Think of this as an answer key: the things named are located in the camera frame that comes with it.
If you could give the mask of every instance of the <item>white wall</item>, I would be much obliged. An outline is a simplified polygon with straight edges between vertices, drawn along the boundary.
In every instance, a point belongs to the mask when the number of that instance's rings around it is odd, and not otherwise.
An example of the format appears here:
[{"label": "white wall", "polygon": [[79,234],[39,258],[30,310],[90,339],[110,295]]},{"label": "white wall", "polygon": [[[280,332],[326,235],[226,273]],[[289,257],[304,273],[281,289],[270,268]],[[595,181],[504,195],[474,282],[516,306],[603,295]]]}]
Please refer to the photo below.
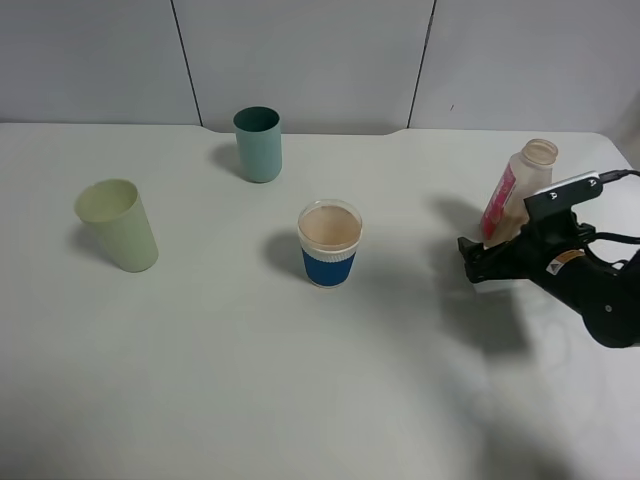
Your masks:
[{"label": "white wall", "polygon": [[176,0],[204,125],[269,105],[287,132],[406,128],[432,0]]},{"label": "white wall", "polygon": [[619,130],[639,24],[638,0],[439,0],[411,126]]},{"label": "white wall", "polygon": [[169,0],[0,1],[0,121],[199,124]]}]

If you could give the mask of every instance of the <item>dark green cup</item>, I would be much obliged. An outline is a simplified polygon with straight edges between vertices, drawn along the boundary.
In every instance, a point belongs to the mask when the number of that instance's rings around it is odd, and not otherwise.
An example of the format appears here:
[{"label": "dark green cup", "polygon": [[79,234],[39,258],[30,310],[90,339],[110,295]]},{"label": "dark green cup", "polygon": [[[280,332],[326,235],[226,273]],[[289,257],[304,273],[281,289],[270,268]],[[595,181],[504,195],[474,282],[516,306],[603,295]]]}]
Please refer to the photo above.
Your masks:
[{"label": "dark green cup", "polygon": [[280,115],[268,107],[249,107],[233,117],[240,161],[247,178],[266,183],[282,170]]}]

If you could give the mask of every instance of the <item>cup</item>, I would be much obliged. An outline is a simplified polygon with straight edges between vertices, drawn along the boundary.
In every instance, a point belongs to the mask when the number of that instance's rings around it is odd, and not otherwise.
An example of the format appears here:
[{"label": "cup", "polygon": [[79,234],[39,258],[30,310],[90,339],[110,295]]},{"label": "cup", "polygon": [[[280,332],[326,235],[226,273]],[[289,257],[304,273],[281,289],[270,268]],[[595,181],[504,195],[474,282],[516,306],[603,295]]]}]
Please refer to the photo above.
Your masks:
[{"label": "cup", "polygon": [[318,200],[298,217],[298,237],[311,283],[337,287],[349,276],[362,236],[362,218],[341,200]]},{"label": "cup", "polygon": [[87,187],[74,209],[122,270],[141,272],[156,263],[158,247],[138,189],[130,181],[104,180]]},{"label": "cup", "polygon": [[280,115],[267,107],[249,107],[233,117],[240,161],[247,178],[266,183],[282,170]]}]

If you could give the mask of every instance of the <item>coffee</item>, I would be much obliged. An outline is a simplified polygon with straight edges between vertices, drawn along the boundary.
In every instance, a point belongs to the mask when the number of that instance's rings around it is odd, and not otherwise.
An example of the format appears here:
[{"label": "coffee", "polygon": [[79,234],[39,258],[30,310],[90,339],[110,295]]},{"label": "coffee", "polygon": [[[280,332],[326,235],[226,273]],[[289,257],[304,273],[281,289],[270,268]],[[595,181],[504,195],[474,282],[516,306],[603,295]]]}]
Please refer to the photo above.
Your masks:
[{"label": "coffee", "polygon": [[300,230],[314,243],[328,250],[348,248],[360,238],[362,226],[346,209],[328,205],[315,208],[300,220]]}]

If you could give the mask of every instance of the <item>label sticker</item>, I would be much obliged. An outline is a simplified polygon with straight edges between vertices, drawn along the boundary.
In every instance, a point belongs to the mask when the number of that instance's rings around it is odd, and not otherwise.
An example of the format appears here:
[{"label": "label sticker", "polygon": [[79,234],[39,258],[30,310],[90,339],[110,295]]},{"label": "label sticker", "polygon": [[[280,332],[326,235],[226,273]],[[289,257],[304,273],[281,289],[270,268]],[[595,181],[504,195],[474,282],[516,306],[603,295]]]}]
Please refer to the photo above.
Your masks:
[{"label": "label sticker", "polygon": [[509,201],[509,197],[511,197],[515,186],[516,176],[511,170],[511,165],[507,164],[507,168],[505,168],[500,182],[498,182],[498,186],[493,192],[491,200],[489,200],[489,205],[487,205],[487,209],[482,215],[481,225],[484,238],[491,238],[491,235],[495,232],[498,223],[502,220],[504,206]]},{"label": "label sticker", "polygon": [[566,252],[562,252],[547,265],[547,272],[551,275],[557,275],[565,264],[578,257],[584,257],[584,252],[580,250],[567,250]]}]

